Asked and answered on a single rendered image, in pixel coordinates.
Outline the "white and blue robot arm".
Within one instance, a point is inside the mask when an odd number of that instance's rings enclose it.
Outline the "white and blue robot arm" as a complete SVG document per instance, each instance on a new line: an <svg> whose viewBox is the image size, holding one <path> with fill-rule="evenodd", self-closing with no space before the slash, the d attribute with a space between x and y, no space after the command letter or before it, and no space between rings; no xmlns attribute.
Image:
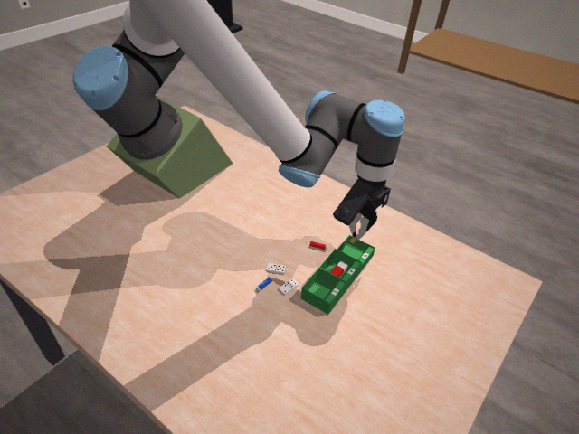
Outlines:
<svg viewBox="0 0 579 434"><path fill-rule="evenodd" d="M303 127L207 0L129 0L123 27L112 47L81 57L73 86L131 156L157 158L180 137L180 115L156 93L186 54L274 152L290 182L314 186L342 139L358 144L360 177L391 177L405 121L394 103L320 91Z"/></svg>

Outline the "red battery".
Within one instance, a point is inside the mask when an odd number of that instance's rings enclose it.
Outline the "red battery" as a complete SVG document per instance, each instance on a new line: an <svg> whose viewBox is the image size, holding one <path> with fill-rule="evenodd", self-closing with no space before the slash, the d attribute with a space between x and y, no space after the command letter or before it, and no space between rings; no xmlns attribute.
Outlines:
<svg viewBox="0 0 579 434"><path fill-rule="evenodd" d="M315 248L319 248L319 249L322 249L322 250L326 250L326 249L327 249L327 245L321 244L321 243L317 243L317 242L314 242L314 241L311 241L311 242L310 242L310 246L315 247Z"/></svg>

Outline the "green three-compartment bin rack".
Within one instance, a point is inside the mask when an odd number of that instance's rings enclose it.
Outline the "green three-compartment bin rack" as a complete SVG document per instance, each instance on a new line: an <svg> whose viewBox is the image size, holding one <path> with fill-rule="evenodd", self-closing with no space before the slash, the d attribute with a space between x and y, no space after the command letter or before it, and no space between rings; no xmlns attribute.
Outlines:
<svg viewBox="0 0 579 434"><path fill-rule="evenodd" d="M374 246L361 240L351 243L352 238L349 235L338 249L334 249L301 289L302 300L328 315L375 254ZM348 267L338 277L330 271L340 261Z"/></svg>

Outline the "blue battery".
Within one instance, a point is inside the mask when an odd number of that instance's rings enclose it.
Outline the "blue battery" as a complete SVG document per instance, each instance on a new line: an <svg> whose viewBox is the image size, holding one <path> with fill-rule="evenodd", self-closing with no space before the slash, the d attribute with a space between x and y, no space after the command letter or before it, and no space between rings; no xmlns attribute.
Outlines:
<svg viewBox="0 0 579 434"><path fill-rule="evenodd" d="M263 288L265 288L267 285L269 285L272 282L271 278L267 278L265 279L259 286L256 287L257 291L261 291Z"/></svg>

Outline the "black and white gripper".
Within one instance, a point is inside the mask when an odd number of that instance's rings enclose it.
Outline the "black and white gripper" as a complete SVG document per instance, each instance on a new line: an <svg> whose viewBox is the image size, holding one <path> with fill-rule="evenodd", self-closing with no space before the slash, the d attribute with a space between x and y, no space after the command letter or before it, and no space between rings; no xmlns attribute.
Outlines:
<svg viewBox="0 0 579 434"><path fill-rule="evenodd" d="M375 222L377 220L376 209L381 204L382 204L382 208L387 204L391 188L385 186L386 180L384 180L382 182L371 182L371 181L367 181L367 180L361 178L359 175L357 175L357 177L361 182L363 182L365 184L371 184L374 187L373 193L368 198L365 205L362 207L362 209L357 214L355 219L349 225L349 228L350 228L350 231L351 231L353 238L356 237L356 240L358 241L375 224ZM377 185L377 184L379 184L379 185ZM387 198L385 201L384 199L386 196L387 196ZM360 229L358 229L358 234L356 234L356 224L359 222L359 220L360 220L361 227L360 227Z"/></svg>

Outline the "red and white eraser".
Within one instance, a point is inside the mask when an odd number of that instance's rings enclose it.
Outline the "red and white eraser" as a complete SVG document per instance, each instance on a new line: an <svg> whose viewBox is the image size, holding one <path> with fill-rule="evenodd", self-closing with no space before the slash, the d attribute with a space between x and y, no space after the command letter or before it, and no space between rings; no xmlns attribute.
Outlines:
<svg viewBox="0 0 579 434"><path fill-rule="evenodd" d="M346 263L344 263L343 261L340 261L333 269L330 273L340 277L343 272L347 269L348 265Z"/></svg>

